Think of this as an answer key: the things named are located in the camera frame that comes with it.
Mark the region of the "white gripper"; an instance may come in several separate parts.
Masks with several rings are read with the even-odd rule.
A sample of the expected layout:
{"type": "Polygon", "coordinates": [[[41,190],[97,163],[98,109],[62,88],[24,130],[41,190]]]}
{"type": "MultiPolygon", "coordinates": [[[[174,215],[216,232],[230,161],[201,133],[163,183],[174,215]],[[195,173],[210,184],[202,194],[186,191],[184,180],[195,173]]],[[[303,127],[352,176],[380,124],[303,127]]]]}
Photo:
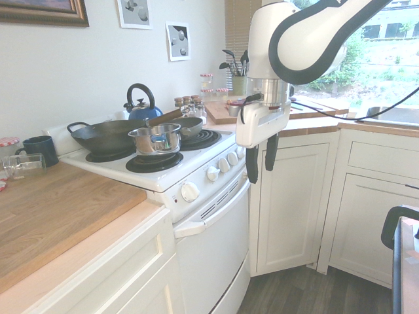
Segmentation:
{"type": "Polygon", "coordinates": [[[270,110],[260,101],[254,101],[243,109],[243,120],[239,114],[236,122],[236,143],[246,148],[246,169],[250,183],[258,180],[258,154],[259,143],[267,140],[265,169],[272,171],[278,149],[279,132],[283,130],[288,121],[291,101],[288,99],[278,109],[270,110]]]}

